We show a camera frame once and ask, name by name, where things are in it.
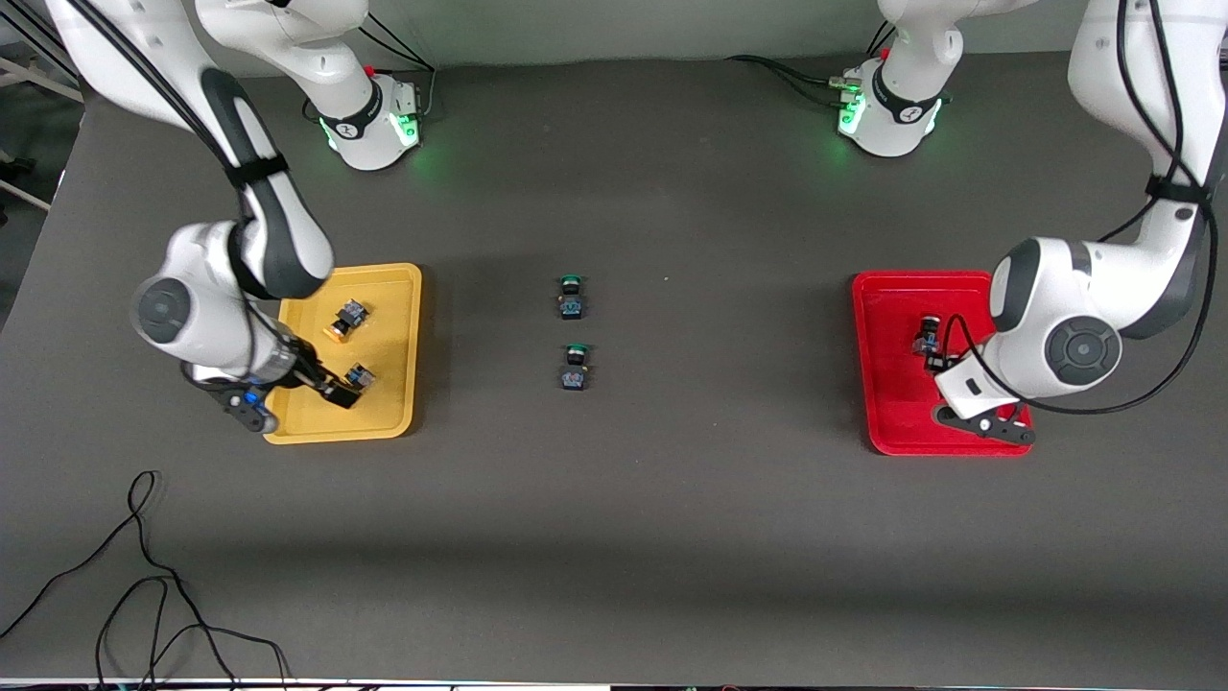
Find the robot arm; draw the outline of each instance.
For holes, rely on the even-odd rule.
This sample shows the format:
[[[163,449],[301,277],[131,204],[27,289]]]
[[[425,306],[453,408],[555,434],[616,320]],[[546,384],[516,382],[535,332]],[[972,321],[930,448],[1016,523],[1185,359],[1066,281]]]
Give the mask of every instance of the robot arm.
[[[1099,384],[1120,362],[1122,338],[1167,329],[1195,298],[1194,261],[1206,225],[1200,198],[1218,180],[1216,152],[1224,120],[1218,54],[1228,2],[1159,5],[1180,110],[1168,96],[1149,5],[1124,5],[1126,15],[1119,17],[1119,0],[1090,0],[1071,54],[1070,83],[1089,113],[1148,150],[1152,199],[1130,244],[1034,237],[998,264],[990,295],[997,333],[980,345],[980,353],[1002,384],[1028,399]],[[1129,98],[1116,58],[1119,22],[1138,99],[1170,144],[1181,118],[1184,141],[1176,147],[1196,179],[1178,171],[1165,182],[1173,157]],[[971,353],[937,383],[963,420],[1017,401]]]
[[[195,133],[226,168],[247,212],[181,228],[138,291],[134,323],[188,379],[258,432],[274,387],[311,385],[349,407],[305,340],[270,323],[257,298],[306,297],[333,270],[333,250],[238,82],[205,55],[179,0],[49,0],[82,76],[139,114]]]
[[[414,86],[367,76],[340,39],[362,26],[367,0],[195,1],[200,23],[219,43],[270,63],[298,83],[348,164],[383,168],[418,144]]]
[[[1036,0],[878,0],[895,25],[890,59],[872,56],[845,71],[857,80],[858,97],[844,114],[839,131],[876,156],[903,156],[933,129],[942,102],[938,95],[964,54],[955,22],[1000,15]]]

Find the red tray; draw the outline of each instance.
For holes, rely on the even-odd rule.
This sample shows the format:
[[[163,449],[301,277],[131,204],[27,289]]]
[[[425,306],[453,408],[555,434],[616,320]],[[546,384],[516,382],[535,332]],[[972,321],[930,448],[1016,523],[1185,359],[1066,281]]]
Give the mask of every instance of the red tray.
[[[985,271],[863,271],[852,281],[852,311],[861,351],[869,441],[889,457],[1022,457],[1030,447],[943,427],[933,422],[942,403],[938,387],[912,355],[912,339],[925,314],[959,312],[980,340],[993,333],[989,313],[990,274]],[[952,350],[966,349],[958,329]],[[1032,426],[1032,414],[1020,419]]]

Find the tabletop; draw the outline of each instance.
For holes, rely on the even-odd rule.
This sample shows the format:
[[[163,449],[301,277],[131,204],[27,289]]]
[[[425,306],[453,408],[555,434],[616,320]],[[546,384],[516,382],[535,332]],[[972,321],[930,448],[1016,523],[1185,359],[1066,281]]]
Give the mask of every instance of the tabletop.
[[[1160,398],[1039,414],[1022,459],[867,442],[852,275],[990,269],[1142,204],[1146,153],[1074,103],[1065,61],[966,58],[901,160],[756,65],[446,70],[422,147],[373,173],[264,80],[252,98],[338,263],[426,275],[411,433],[289,448],[129,320],[171,232],[231,217],[225,177],[189,134],[92,99],[0,334],[0,620],[151,469],[154,554],[300,677],[1228,686],[1222,306]],[[587,277],[578,322],[555,314],[565,272]],[[1143,392],[1189,328],[1127,342],[1108,384],[1063,403]],[[570,341],[593,345],[581,394],[555,383]],[[123,536],[0,642],[2,675],[92,675],[145,573]],[[155,606],[114,625],[123,671],[141,673]],[[266,650],[223,646],[275,676]],[[174,670],[219,676],[199,641]]]

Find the yellow tray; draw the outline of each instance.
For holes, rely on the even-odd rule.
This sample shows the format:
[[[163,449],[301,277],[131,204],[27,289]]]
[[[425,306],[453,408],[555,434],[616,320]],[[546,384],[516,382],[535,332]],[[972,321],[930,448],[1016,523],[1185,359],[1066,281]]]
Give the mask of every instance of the yellow tray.
[[[334,342],[323,329],[348,299],[361,302],[371,315],[345,342]],[[361,363],[376,380],[350,410],[306,387],[274,390],[265,406],[281,425],[264,438],[270,444],[308,444],[404,434],[414,417],[421,306],[422,271],[406,263],[340,266],[311,297],[282,299],[279,318],[311,340],[324,367],[345,377]]]

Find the white wall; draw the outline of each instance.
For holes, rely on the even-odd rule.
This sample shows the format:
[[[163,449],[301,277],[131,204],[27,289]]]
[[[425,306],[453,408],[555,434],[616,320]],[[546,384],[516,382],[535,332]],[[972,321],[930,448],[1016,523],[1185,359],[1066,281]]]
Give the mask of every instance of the white wall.
[[[1044,0],[960,28],[973,53],[1068,50],[1084,6]],[[371,0],[371,11],[443,66],[850,53],[882,21],[873,0]],[[348,42],[363,63],[403,65],[361,34]],[[238,74],[271,74],[219,45],[210,52]]]

